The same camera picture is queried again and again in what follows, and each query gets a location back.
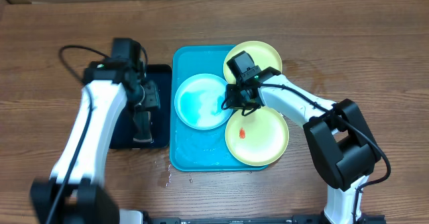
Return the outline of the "dark green sponge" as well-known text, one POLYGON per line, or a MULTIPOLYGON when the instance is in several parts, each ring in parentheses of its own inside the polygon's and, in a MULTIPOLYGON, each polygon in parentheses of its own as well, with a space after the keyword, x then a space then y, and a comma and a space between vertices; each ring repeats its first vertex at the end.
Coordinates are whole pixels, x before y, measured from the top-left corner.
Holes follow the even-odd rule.
POLYGON ((141 144, 152 143, 151 113, 149 111, 137 112, 133 119, 137 126, 137 133, 134 135, 133 141, 141 144))

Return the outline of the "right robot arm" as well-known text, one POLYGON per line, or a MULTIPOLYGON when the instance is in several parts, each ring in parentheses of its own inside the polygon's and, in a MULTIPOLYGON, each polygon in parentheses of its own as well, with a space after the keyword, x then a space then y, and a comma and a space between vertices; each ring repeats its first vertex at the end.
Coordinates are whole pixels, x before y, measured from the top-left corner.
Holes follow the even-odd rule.
POLYGON ((321 223, 370 223, 360 210, 363 189, 383 153, 358 105, 317 97, 272 66, 261 69, 246 51, 230 55, 231 72, 223 107, 243 116, 269 107, 302 127, 314 167, 328 185, 321 223))

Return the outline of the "yellow-green plate bottom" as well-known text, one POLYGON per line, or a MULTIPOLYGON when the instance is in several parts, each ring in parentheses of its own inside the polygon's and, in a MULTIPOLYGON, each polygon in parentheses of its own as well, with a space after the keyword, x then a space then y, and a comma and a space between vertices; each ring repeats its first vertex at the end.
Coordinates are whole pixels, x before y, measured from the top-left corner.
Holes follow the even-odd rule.
POLYGON ((265 166, 281 158, 289 143, 289 129, 283 115, 262 107, 243 116, 235 112, 227 122, 225 141, 238 161, 265 166))

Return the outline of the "light blue plate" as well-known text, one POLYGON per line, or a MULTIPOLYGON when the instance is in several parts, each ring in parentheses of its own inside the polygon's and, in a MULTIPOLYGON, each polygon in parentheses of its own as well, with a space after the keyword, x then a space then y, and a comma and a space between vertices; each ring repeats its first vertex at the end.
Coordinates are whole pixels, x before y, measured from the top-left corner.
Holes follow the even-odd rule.
POLYGON ((197 130, 210 130, 224 124, 233 112, 221 108, 226 86, 226 80, 214 74, 196 74, 187 78, 174 96, 179 119, 197 130))

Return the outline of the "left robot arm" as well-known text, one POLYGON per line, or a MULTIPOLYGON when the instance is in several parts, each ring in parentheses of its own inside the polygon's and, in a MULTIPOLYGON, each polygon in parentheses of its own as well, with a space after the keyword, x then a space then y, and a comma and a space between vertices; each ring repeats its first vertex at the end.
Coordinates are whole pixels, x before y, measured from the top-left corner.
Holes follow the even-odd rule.
POLYGON ((115 38, 111 55, 92 61, 79 76, 80 108, 70 137, 47 181, 35 180, 30 198, 40 223, 151 223, 144 211, 120 209, 104 189, 111 145, 129 147, 144 133, 150 140, 150 113, 161 107, 158 88, 146 79, 147 54, 131 38, 115 38))

